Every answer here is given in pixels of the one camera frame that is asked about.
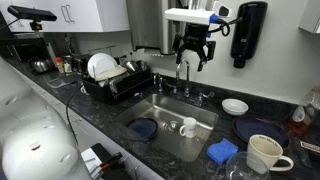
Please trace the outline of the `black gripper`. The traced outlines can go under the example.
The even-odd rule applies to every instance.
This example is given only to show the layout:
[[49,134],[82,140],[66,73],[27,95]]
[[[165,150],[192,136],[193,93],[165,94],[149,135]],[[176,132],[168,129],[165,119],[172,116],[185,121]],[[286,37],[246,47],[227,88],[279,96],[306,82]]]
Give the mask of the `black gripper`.
[[182,60],[182,53],[187,48],[188,50],[197,51],[200,58],[198,72],[201,72],[203,66],[214,57],[216,47],[215,41],[206,42],[208,26],[187,23],[185,26],[184,37],[176,34],[172,46],[172,50],[177,54],[176,63],[179,64]]

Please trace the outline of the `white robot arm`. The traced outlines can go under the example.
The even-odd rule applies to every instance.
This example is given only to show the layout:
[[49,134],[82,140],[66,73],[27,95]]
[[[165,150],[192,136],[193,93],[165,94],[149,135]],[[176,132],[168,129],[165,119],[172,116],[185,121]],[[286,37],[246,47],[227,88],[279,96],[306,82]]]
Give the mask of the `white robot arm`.
[[[46,101],[41,95],[34,91],[32,87],[15,71],[8,63],[6,58],[1,56],[1,165],[4,174],[8,180],[89,180],[92,179],[89,171],[81,159],[80,151],[77,147],[76,137],[72,135],[72,130],[66,124],[64,118],[59,112]],[[129,130],[124,126],[112,124],[113,117],[110,113],[122,115],[129,107],[138,103],[137,98],[129,97],[127,100],[113,104],[98,102],[89,97],[85,98],[84,94],[78,94],[76,88],[81,85],[69,85],[62,88],[62,94],[49,92],[58,100],[67,106],[67,98],[70,99],[71,93],[75,92],[76,105],[80,101],[85,103],[97,102],[102,105],[102,110],[108,111],[108,117],[103,119],[106,125],[102,127],[94,123],[96,129],[103,136],[111,138],[121,148],[126,149],[126,145],[131,143],[142,143],[142,139],[131,138],[125,140],[124,135]],[[162,178],[170,180],[209,180],[212,175],[206,169],[204,160],[194,160],[195,162],[180,162],[173,170],[169,168],[169,159],[173,160],[173,155],[161,152],[156,154],[154,145],[147,152],[151,155],[144,157],[133,152],[134,156],[139,158],[147,167],[161,174]]]

